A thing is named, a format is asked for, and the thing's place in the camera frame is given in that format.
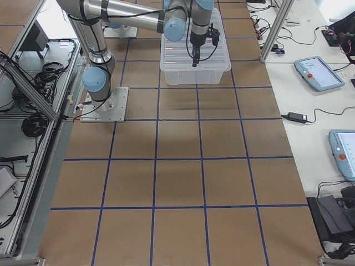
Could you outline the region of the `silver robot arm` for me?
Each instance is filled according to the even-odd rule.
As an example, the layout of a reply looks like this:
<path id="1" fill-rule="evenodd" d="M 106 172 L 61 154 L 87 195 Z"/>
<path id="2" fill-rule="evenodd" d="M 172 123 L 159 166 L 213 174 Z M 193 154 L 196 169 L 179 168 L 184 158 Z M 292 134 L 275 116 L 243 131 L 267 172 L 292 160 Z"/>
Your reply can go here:
<path id="1" fill-rule="evenodd" d="M 111 92 L 115 57 L 107 48 L 101 22 L 86 22 L 72 15 L 69 18 L 89 59 L 90 66 L 82 75 L 82 83 L 91 97 L 93 109 L 97 113 L 111 111 L 117 104 Z"/>
<path id="2" fill-rule="evenodd" d="M 115 24 L 143 28 L 163 34 L 172 42 L 189 38 L 192 65 L 201 61 L 200 49 L 210 38 L 219 43 L 219 31 L 211 21 L 213 1 L 164 1 L 162 9 L 150 8 L 125 1 L 58 1 L 68 17 L 77 22 L 77 36 L 88 48 L 88 57 L 95 66 L 112 60 L 107 48 L 101 23 L 109 27 Z"/>

